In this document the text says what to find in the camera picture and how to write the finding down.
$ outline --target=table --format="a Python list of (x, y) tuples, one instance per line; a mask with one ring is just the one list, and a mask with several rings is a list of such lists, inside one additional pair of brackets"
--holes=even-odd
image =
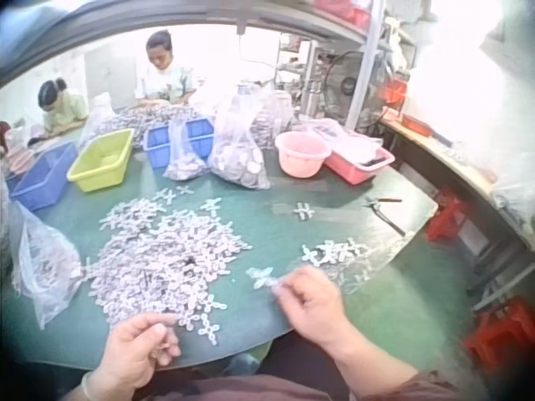
[[(249, 267), (272, 266), (274, 277), (287, 273), (302, 255), (301, 245), (315, 246), (324, 240), (345, 241), (352, 236), (374, 249), (370, 261), (376, 271), (384, 267), (433, 216), (436, 203), (391, 168), (383, 170), (368, 185), (351, 186), (324, 167), (309, 180), (287, 177), (278, 167), (274, 152), (265, 154), (271, 190), (246, 190), (213, 174), (187, 183), (193, 195), (173, 200), (176, 209), (198, 210), (208, 198), (221, 197), (222, 221), (233, 221), (235, 233), (253, 245), (229, 266), (232, 274), (220, 277), (210, 292), (228, 305), (217, 310), (211, 321), (221, 325), (218, 345), (213, 347), (196, 332), (178, 329), (182, 356), (174, 367), (197, 365), (243, 352), (273, 340), (288, 330), (267, 288), (254, 290), (245, 274)], [(77, 247), (83, 261), (96, 260), (98, 250), (109, 240), (109, 231), (99, 231), (99, 219), (111, 207), (133, 198), (152, 198), (156, 191), (177, 183), (153, 171), (142, 152), (133, 153), (122, 185), (85, 194), (75, 185), (55, 206), (36, 214), (61, 230)], [(407, 231), (401, 237), (363, 207), (364, 195), (396, 196), (402, 203), (385, 205), (382, 211)], [(299, 221), (293, 214), (296, 202), (308, 202), (316, 214)], [(39, 330), (29, 298), (3, 291), (3, 341), (23, 362), (39, 362), (72, 368), (95, 368), (100, 361), (107, 325), (100, 307), (88, 296), (89, 284), (81, 286), (69, 307)]]
[[(432, 137), (425, 137), (407, 129), (399, 121), (384, 117), (381, 124), (389, 132), (394, 133), (394, 143), (391, 148), (395, 151), (396, 139), (402, 138), (407, 143), (415, 145), (420, 150), (437, 160), (445, 166), (456, 177), (456, 181), (461, 185), (456, 190), (465, 191), (469, 196), (468, 202), (474, 202), (471, 213), (480, 214), (484, 220), (496, 222), (497, 235), (491, 236), (490, 241), (483, 247), (474, 265), (476, 280), (467, 289), (467, 294), (471, 297), (481, 297), (481, 300), (474, 305), (474, 311), (479, 311), (495, 302), (506, 291), (518, 284), (535, 270), (535, 233), (533, 229), (525, 225), (520, 227), (503, 209), (495, 207), (492, 200), (492, 183), (477, 169), (471, 165), (462, 165), (453, 160), (442, 151), (442, 146)], [(433, 167), (419, 157), (416, 169), (427, 179), (432, 180)], [(441, 172), (442, 182), (447, 186), (453, 182), (447, 182)], [(509, 267), (518, 264), (523, 269), (514, 277), (508, 279), (507, 283), (498, 286), (494, 281), (497, 276), (503, 274)]]

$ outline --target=green table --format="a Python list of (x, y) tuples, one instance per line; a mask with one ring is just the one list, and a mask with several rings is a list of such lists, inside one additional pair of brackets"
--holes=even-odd
[[(213, 347), (196, 332), (178, 329), (182, 356), (175, 366), (213, 361), (273, 340), (288, 330), (272, 293), (254, 290), (245, 273), (249, 267), (272, 266), (280, 277), (302, 255), (301, 245), (309, 247), (325, 240), (355, 241), (375, 249), (370, 258), (376, 271), (384, 267), (410, 241), (436, 210), (435, 202), (391, 168), (383, 170), (367, 185), (351, 186), (328, 168), (310, 180), (295, 180), (278, 167), (276, 155), (266, 154), (271, 190), (246, 190), (205, 175), (187, 183), (194, 195), (178, 196), (176, 209), (198, 210), (208, 198), (221, 197), (222, 221), (234, 221), (233, 228), (253, 245), (230, 264), (232, 274), (220, 277), (210, 286), (216, 300), (228, 305), (216, 310), (211, 321), (221, 325), (218, 345)], [(58, 204), (36, 214), (61, 230), (78, 248), (82, 261), (96, 261), (98, 250), (109, 240), (110, 231), (99, 231), (99, 219), (118, 202), (152, 198), (156, 191), (177, 184), (153, 171), (144, 153), (131, 156), (122, 185), (92, 193), (69, 185)], [(364, 195), (390, 196), (402, 203), (385, 205), (383, 211), (407, 231), (401, 237), (390, 226), (363, 207)], [(308, 202), (316, 214), (310, 221), (299, 221), (293, 214), (296, 202)], [(95, 368), (102, 356), (108, 327), (101, 307), (88, 296), (89, 284), (81, 286), (69, 307), (41, 331), (33, 302), (17, 297), (11, 286), (3, 291), (3, 340), (22, 362), (40, 362), (74, 368)]]

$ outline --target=black hair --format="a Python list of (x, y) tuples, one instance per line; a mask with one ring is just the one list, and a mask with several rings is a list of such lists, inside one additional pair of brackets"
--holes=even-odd
[(39, 107), (42, 108), (54, 104), (54, 102), (58, 100), (59, 92), (66, 89), (67, 84), (63, 78), (58, 78), (55, 81), (50, 80), (45, 82), (41, 85), (41, 89), (39, 90)]
[(171, 41), (171, 34), (169, 31), (158, 31), (151, 34), (149, 40), (147, 40), (145, 49), (149, 50), (150, 48), (157, 48), (158, 46), (161, 46), (169, 52), (173, 51), (173, 42)]

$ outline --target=blue plastic basket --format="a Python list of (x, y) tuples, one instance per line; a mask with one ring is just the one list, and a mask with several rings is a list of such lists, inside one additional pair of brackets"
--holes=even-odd
[[(186, 123), (187, 136), (193, 151), (202, 159), (211, 153), (214, 139), (214, 127), (208, 119), (194, 119)], [(143, 143), (143, 149), (149, 156), (153, 170), (167, 167), (171, 158), (169, 126), (151, 129)]]
[(24, 177), (24, 173), (18, 174), (18, 175), (11, 173), (10, 175), (8, 175), (8, 177), (6, 177), (6, 185), (8, 186), (8, 191), (10, 194), (13, 193), (13, 191), (15, 190), (18, 183), (23, 177)]
[(67, 171), (77, 155), (72, 143), (44, 152), (20, 180), (13, 198), (30, 211), (55, 204), (67, 184)]

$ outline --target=stool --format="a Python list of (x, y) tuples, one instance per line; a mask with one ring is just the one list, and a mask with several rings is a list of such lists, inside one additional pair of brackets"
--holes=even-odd
[[(441, 190), (435, 196), (435, 201), (439, 205), (439, 211), (431, 218), (425, 230), (425, 237), (429, 241), (436, 241), (441, 238), (452, 240), (457, 236), (467, 219), (466, 206), (450, 190)], [(458, 213), (463, 215), (461, 221), (456, 219), (456, 214)]]
[[(499, 312), (505, 316), (499, 318)], [(477, 320), (476, 331), (462, 342), (462, 347), (489, 373), (507, 364), (515, 352), (535, 344), (535, 319), (520, 297), (482, 313)]]

